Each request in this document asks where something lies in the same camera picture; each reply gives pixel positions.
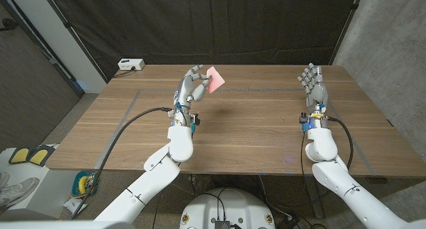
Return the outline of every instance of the sneaker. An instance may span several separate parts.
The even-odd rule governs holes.
[[[19,184],[3,187],[0,189],[0,207],[10,207],[22,202],[34,191],[38,183],[39,179],[28,178]]]
[[[9,173],[0,172],[0,189],[6,186],[8,180],[9,180]]]

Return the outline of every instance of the blue component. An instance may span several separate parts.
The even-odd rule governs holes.
[[[180,102],[176,103],[176,107],[181,111],[182,110],[182,105],[180,104]]]

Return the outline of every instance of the pink paper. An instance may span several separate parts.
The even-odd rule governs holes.
[[[214,67],[211,67],[207,70],[207,77],[210,75],[212,76],[212,80],[208,84],[207,90],[209,93],[213,93],[216,89],[225,83],[225,80],[220,76]]]

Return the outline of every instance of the dark backdrop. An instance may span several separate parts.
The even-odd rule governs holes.
[[[106,77],[146,64],[327,65],[353,0],[53,0]]]

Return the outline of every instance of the white power strip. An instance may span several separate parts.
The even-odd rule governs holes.
[[[120,70],[131,70],[133,67],[135,70],[142,70],[145,66],[143,59],[121,59],[118,62]]]

